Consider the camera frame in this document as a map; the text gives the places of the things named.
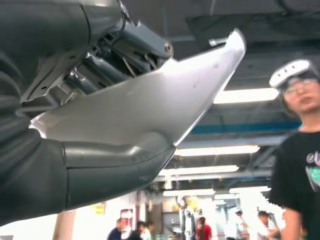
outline young woman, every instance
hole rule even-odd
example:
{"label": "young woman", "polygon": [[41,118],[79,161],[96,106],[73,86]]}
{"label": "young woman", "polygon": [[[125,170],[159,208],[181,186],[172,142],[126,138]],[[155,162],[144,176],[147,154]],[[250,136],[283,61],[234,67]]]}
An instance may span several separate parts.
{"label": "young woman", "polygon": [[211,240],[212,233],[211,228],[206,224],[206,219],[202,216],[198,219],[196,227],[196,239],[197,240]]}
{"label": "young woman", "polygon": [[306,59],[282,66],[269,81],[279,90],[286,110],[302,121],[298,131],[279,146],[272,178],[269,201],[285,208],[283,240],[299,240],[302,223],[308,240],[319,239],[319,82],[320,74]]}

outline black t-shirt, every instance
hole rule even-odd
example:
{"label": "black t-shirt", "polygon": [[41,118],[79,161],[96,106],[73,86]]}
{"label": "black t-shirt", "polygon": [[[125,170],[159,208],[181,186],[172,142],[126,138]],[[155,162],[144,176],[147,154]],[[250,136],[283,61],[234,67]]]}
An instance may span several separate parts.
{"label": "black t-shirt", "polygon": [[269,202],[301,213],[308,240],[320,239],[320,132],[296,132],[278,148]]}
{"label": "black t-shirt", "polygon": [[109,234],[107,240],[122,240],[122,232],[115,227]]}
{"label": "black t-shirt", "polygon": [[127,240],[143,240],[138,230],[132,231]]}

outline blue ceiling beam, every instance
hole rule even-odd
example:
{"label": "blue ceiling beam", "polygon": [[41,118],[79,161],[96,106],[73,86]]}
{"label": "blue ceiling beam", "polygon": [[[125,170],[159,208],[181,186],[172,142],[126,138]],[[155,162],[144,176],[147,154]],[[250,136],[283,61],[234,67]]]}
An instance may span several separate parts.
{"label": "blue ceiling beam", "polygon": [[257,133],[290,131],[301,126],[300,121],[260,122],[246,124],[197,125],[191,131],[192,135]]}

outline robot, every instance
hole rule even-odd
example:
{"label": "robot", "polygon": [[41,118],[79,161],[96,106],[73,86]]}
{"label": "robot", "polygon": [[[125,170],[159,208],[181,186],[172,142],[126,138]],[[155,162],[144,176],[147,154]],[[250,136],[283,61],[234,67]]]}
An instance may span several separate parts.
{"label": "robot", "polygon": [[[0,226],[152,183],[245,53],[177,61],[118,0],[0,0]],[[65,91],[32,121],[21,103]]]}
{"label": "robot", "polygon": [[185,196],[177,197],[177,204],[180,207],[179,217],[181,227],[182,240],[195,240],[196,225],[195,211],[188,206]]}

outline virtual reality headset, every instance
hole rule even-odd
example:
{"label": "virtual reality headset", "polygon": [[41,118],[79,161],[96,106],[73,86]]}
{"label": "virtual reality headset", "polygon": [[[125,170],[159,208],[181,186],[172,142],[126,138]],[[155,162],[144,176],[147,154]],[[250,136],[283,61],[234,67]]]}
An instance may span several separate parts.
{"label": "virtual reality headset", "polygon": [[298,59],[277,69],[271,76],[269,84],[272,88],[281,90],[286,88],[290,80],[306,78],[320,80],[320,74],[311,61]]}
{"label": "virtual reality headset", "polygon": [[235,208],[234,209],[234,213],[235,213],[235,214],[242,214],[242,213],[242,210],[241,210],[240,208]]}

